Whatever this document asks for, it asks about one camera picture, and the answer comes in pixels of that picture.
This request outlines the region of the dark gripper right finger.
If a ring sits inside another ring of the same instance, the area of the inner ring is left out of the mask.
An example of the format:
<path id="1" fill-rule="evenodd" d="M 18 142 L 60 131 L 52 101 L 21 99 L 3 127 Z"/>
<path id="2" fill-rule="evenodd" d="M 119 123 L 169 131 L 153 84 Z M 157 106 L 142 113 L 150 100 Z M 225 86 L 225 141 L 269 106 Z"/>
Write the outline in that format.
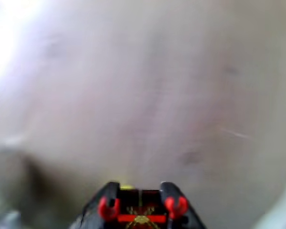
<path id="1" fill-rule="evenodd" d="M 168 213 L 168 229 L 206 229 L 187 197 L 175 183 L 162 182 L 160 197 Z"/>

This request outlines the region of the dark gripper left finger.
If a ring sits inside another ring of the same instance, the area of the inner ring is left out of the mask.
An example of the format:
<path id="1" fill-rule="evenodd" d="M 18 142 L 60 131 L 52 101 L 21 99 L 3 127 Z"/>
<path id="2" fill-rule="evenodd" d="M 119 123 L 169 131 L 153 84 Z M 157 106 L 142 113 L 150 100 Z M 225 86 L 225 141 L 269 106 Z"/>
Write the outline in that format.
<path id="1" fill-rule="evenodd" d="M 120 184 L 109 182 L 105 184 L 84 205 L 81 214 L 70 225 L 71 229 L 113 229 L 117 226 L 120 212 L 118 194 Z"/>

